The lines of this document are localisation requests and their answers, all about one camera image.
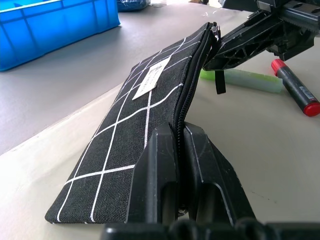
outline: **white table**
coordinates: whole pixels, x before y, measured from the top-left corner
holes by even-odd
[[[117,76],[124,80],[135,63],[207,21],[218,21],[227,33],[248,15],[197,4],[152,11],[153,15],[121,15],[132,21],[122,21],[119,39],[131,39],[139,55],[133,57],[134,46],[130,52],[120,49],[117,54],[126,55],[127,61],[121,68],[113,66],[111,81]],[[139,44],[142,39],[148,39],[147,46]],[[115,39],[110,44],[116,48],[123,43]],[[320,96],[319,39],[315,44],[287,64]],[[264,52],[239,68],[272,74],[273,59]],[[102,225],[52,225],[44,215],[119,89],[118,85],[0,156],[0,239],[99,239]],[[285,91],[272,94],[228,85],[227,93],[217,95],[214,83],[200,80],[186,120],[202,127],[231,162],[260,221],[320,221],[319,116],[304,116]]]

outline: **white label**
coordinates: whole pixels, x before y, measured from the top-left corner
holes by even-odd
[[[299,88],[302,90],[302,92],[304,93],[304,95],[306,95],[306,97],[307,97],[308,99],[314,99],[314,98],[315,98],[315,97],[312,95],[312,93],[311,93],[307,88],[305,88],[304,86],[300,86]]]
[[[158,79],[162,74],[163,70],[165,69],[166,65],[170,61],[170,58],[171,56],[149,68],[148,73],[145,75],[143,81],[141,82],[141,85],[139,86],[132,100],[135,100],[141,97],[142,95],[150,92],[157,86]]]

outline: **marker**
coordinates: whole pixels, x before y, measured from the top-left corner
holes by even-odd
[[[273,60],[271,67],[305,115],[320,114],[320,102],[282,60]]]

